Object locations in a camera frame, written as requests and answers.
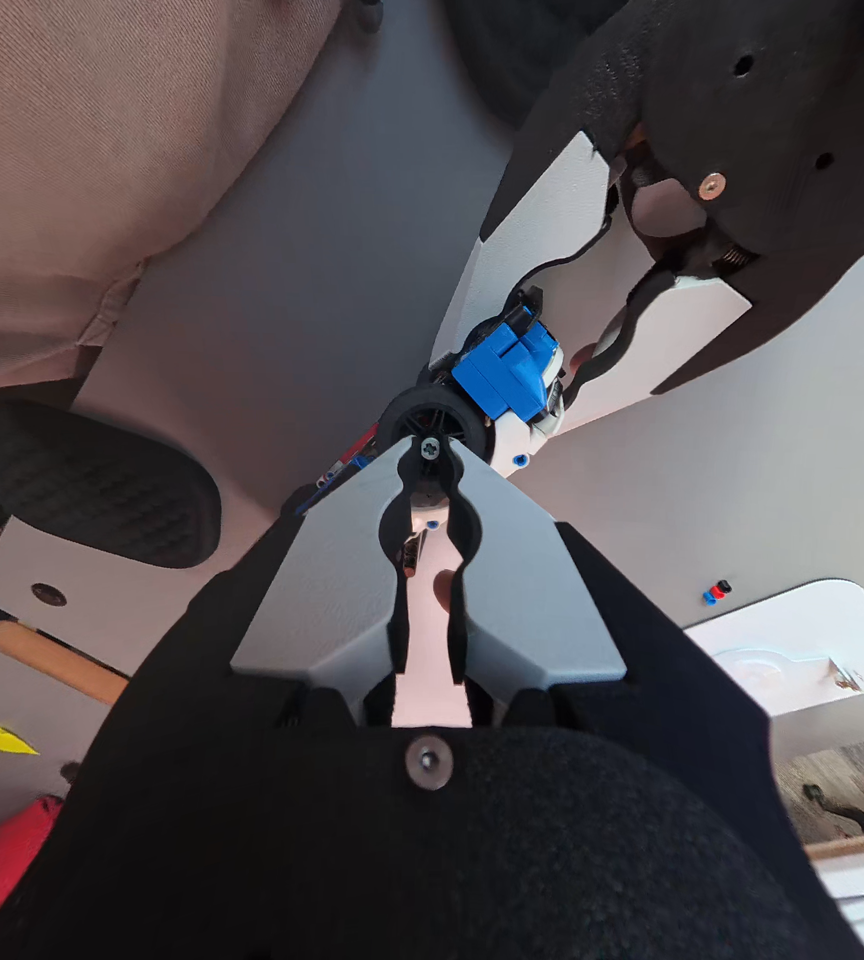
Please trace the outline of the beige hooded sweater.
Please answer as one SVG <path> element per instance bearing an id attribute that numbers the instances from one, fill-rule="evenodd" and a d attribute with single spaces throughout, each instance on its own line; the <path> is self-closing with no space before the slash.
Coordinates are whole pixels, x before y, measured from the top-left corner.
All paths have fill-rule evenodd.
<path id="1" fill-rule="evenodd" d="M 337 1 L 0 1 L 0 388 L 72 378 L 305 81 Z"/>

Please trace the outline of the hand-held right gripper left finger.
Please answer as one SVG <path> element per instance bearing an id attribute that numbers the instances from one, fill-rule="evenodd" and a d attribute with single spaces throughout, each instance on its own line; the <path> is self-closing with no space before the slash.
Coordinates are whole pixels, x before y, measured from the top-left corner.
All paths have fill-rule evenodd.
<path id="1" fill-rule="evenodd" d="M 231 659 L 236 673 L 336 690 L 357 721 L 390 724 L 409 648 L 418 446 L 403 438 L 306 511 Z"/>

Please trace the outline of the toy brick race car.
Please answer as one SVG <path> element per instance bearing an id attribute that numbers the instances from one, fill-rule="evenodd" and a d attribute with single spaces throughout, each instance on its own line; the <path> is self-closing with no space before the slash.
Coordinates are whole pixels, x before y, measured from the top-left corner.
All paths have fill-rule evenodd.
<path id="1" fill-rule="evenodd" d="M 422 443 L 420 478 L 412 493 L 413 532 L 402 561 L 414 575 L 426 534 L 444 526 L 448 498 L 439 483 L 438 452 L 462 443 L 498 474 L 526 467 L 562 426 L 563 351 L 541 321 L 538 287 L 516 291 L 503 311 L 479 323 L 455 354 L 428 366 L 366 434 L 318 479 L 318 490 L 295 507 L 301 516 L 401 439 Z"/>

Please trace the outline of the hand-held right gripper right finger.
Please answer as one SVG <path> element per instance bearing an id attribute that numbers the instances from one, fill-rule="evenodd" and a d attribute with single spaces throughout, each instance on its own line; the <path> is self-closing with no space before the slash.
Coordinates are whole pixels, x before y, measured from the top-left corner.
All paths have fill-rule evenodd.
<path id="1" fill-rule="evenodd" d="M 626 665 L 556 520 L 457 440 L 442 454 L 453 680 L 474 727 L 525 690 L 613 683 Z"/>

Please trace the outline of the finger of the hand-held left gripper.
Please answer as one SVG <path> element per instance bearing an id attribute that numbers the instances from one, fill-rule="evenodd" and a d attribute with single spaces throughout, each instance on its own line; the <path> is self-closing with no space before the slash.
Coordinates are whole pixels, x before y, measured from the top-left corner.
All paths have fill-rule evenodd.
<path id="1" fill-rule="evenodd" d="M 443 317 L 428 361 L 443 368 L 458 355 L 482 322 L 498 316 L 509 296 L 526 281 L 562 267 L 553 280 L 553 320 L 567 310 L 566 340 L 579 331 L 598 331 L 618 308 L 614 266 L 618 239 L 601 240 L 611 225 L 608 204 L 620 177 L 620 161 L 606 162 L 588 135 L 576 133 L 548 169 L 529 187 L 486 238 L 476 238 Z"/>
<path id="2" fill-rule="evenodd" d="M 552 277 L 552 333 L 565 360 L 596 346 L 563 393 L 565 433 L 649 399 L 751 308 L 718 277 L 656 274 L 631 282 Z"/>

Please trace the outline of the wood-edged table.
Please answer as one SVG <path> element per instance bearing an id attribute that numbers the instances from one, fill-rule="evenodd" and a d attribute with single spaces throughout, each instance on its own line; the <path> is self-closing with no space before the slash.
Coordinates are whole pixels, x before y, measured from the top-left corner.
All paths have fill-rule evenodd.
<path id="1" fill-rule="evenodd" d="M 64 799 L 126 675 L 20 625 L 0 623 L 0 726 L 39 755 L 0 752 L 0 823 Z"/>

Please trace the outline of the grey desk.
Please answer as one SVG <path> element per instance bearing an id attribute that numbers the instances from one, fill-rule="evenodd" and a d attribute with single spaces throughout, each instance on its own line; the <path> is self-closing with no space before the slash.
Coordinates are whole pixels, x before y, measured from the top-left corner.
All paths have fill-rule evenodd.
<path id="1" fill-rule="evenodd" d="M 164 570 L 16 520 L 0 610 L 131 674 L 427 361 L 506 166 L 438 2 L 343 14 L 254 162 L 145 270 L 78 409 L 185 449 L 222 544 Z M 671 618 L 823 577 L 864 588 L 864 259 L 755 352 L 554 438 L 515 483 Z"/>

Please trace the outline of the white book stand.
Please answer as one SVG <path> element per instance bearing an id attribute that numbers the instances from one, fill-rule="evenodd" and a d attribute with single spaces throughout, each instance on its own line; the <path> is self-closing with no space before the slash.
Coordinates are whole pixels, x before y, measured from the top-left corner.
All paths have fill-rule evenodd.
<path id="1" fill-rule="evenodd" d="M 768 714 L 776 762 L 864 743 L 856 582 L 808 582 L 685 631 Z"/>

